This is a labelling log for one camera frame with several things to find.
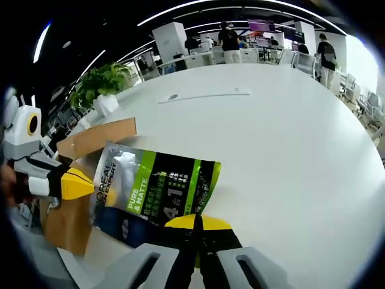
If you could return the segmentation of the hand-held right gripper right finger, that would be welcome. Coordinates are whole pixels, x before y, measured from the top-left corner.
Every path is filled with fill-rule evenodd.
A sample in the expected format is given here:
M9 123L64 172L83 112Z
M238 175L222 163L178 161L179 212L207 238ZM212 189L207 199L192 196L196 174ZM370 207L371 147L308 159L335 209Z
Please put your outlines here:
M290 288L287 273L254 247L244 247L224 220L202 215L200 273L206 288Z

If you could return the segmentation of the person's left hand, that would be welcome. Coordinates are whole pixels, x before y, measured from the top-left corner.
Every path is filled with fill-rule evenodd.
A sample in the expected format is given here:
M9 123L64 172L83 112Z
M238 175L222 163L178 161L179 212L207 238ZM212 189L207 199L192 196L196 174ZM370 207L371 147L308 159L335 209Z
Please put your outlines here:
M28 204L31 202L31 198L24 198L23 201L15 201L15 189L16 189L16 172L8 164L1 166L1 190L7 201L9 207L16 207L21 203Z

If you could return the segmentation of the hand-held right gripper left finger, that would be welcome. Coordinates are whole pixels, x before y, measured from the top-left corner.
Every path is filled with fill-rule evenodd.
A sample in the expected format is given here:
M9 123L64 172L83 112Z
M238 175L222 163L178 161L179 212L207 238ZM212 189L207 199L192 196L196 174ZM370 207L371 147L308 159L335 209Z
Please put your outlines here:
M110 264L104 288L188 288L197 256L199 216L177 217L160 235Z

